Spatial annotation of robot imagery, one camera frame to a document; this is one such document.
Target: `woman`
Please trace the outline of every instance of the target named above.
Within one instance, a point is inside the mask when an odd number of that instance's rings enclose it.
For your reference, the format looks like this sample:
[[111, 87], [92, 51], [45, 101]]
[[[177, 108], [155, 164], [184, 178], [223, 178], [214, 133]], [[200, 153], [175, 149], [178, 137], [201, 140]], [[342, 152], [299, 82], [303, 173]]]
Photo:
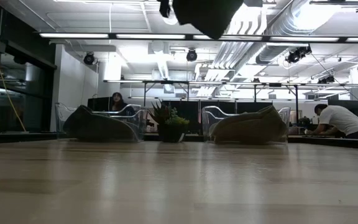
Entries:
[[[121, 93], [113, 93], [112, 95], [112, 105], [110, 106], [110, 111], [121, 111], [124, 109], [128, 104], [124, 103], [122, 99]], [[119, 113], [121, 116], [132, 116], [135, 114], [135, 111], [132, 107], [127, 107], [125, 111]]]
[[120, 111], [126, 107], [127, 104], [124, 103], [121, 93], [113, 93], [112, 95], [112, 104], [110, 106], [110, 111]]

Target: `potted plant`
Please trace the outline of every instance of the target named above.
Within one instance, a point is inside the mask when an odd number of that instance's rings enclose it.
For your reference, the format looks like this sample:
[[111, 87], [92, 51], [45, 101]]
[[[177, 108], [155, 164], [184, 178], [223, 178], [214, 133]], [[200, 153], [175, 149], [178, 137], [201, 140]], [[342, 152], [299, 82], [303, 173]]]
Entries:
[[185, 137], [189, 121], [177, 115], [176, 108], [160, 102], [161, 106], [153, 104], [154, 112], [151, 117], [157, 122], [158, 135], [163, 142], [181, 142]]

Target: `spotlight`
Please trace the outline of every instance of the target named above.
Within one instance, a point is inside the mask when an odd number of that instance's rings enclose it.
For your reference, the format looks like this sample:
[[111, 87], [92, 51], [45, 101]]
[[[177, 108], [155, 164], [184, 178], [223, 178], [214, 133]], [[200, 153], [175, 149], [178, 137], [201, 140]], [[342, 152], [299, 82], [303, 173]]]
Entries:
[[86, 53], [86, 56], [84, 58], [84, 63], [86, 65], [94, 65], [98, 62], [98, 59], [94, 56], [93, 52]]
[[197, 60], [197, 53], [195, 49], [189, 49], [187, 53], [187, 61], [188, 62], [195, 62]]
[[285, 58], [285, 61], [288, 63], [297, 63], [310, 53], [310, 45], [308, 47], [298, 47], [296, 50], [290, 52], [289, 56]]
[[330, 75], [327, 78], [322, 78], [320, 80], [318, 80], [317, 84], [327, 84], [327, 83], [334, 83], [335, 82], [335, 78]]

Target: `desk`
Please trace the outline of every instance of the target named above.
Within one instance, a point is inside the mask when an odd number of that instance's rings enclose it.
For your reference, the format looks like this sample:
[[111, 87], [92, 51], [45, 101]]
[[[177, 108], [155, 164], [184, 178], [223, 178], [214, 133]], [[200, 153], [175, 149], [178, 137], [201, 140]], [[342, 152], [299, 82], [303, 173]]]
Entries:
[[0, 224], [358, 223], [358, 149], [0, 144]]

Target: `plant pot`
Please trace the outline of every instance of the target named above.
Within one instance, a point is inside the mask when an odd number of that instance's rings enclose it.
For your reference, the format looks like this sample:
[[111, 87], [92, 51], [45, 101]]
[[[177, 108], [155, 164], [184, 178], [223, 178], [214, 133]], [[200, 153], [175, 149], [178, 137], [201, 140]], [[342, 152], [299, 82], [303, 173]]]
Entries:
[[157, 125], [158, 135], [162, 142], [182, 142], [184, 140], [187, 125]]

